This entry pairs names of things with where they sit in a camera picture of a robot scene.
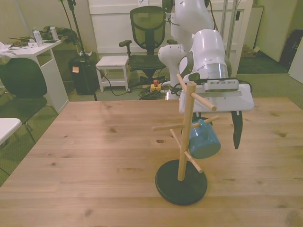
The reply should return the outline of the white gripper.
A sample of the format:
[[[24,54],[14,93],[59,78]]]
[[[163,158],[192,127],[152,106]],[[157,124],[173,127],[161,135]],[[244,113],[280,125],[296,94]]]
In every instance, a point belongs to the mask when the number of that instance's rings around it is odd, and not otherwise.
[[[235,78],[229,78],[226,72],[195,72],[179,76],[182,93],[179,99],[179,111],[185,113],[186,91],[190,82],[197,83],[194,98],[193,123],[201,119],[200,113],[232,112],[234,125],[233,142],[239,148],[242,134],[242,111],[254,107],[251,86],[241,84]]]

